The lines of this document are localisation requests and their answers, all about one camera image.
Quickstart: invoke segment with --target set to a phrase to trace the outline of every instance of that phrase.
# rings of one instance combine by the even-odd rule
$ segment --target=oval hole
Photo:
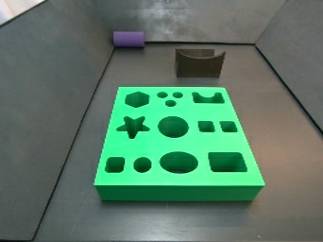
[[[137,161],[135,161],[135,164],[134,164],[134,168],[141,173],[149,172],[150,169],[151,169],[150,159],[146,158],[146,157],[138,158]]]

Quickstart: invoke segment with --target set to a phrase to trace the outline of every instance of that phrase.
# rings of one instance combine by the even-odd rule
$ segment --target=circular hole
[[[138,158],[135,163],[134,163],[134,168],[141,173],[149,172],[150,169],[151,169],[151,161],[150,161],[150,159],[146,158],[146,157]]]
[[[182,137],[189,131],[187,121],[177,116],[166,117],[158,124],[159,131],[170,138]]]
[[[166,104],[167,104],[169,107],[174,107],[174,106],[177,105],[177,102],[173,101],[173,100],[169,100],[169,101],[166,102]]]
[[[166,92],[161,92],[161,93],[158,93],[158,96],[159,96],[161,98],[166,98],[166,97],[169,96],[169,94],[167,94]]]
[[[198,160],[190,153],[171,152],[161,158],[161,165],[167,171],[185,174],[197,169]]]
[[[182,96],[183,96],[183,94],[181,92],[174,93],[174,97],[181,98]]]

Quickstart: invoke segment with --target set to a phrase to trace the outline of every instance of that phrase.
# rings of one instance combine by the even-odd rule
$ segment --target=hexagonal hole
[[[150,95],[142,92],[132,93],[127,95],[126,103],[134,108],[143,107],[150,104]]]

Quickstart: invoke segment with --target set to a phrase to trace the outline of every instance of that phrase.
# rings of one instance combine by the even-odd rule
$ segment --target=arch-shaped hole
[[[161,165],[167,171],[183,174],[197,169],[198,160],[190,153],[171,152],[161,158]]]
[[[194,92],[193,96],[194,96],[195,103],[225,103],[222,93],[215,93],[213,96],[206,97],[199,93]]]
[[[149,172],[150,169],[151,169],[151,161],[150,161],[150,159],[146,158],[146,157],[138,158],[135,163],[134,163],[134,168],[141,173]]]
[[[159,131],[170,138],[182,137],[189,131],[187,121],[177,116],[166,117],[158,124]]]

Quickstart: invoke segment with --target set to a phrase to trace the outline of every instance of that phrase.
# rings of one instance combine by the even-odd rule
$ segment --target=small circular hole
[[[166,92],[161,92],[161,93],[158,93],[158,96],[159,96],[161,98],[166,98],[166,97],[169,96],[169,94],[167,94]]]
[[[166,102],[166,104],[167,104],[169,107],[174,107],[174,106],[177,105],[177,102],[173,101],[173,100],[169,100],[169,101]]]
[[[181,92],[175,92],[175,93],[174,93],[174,97],[175,97],[175,98],[181,98],[182,96],[183,96],[183,94],[182,94]]]

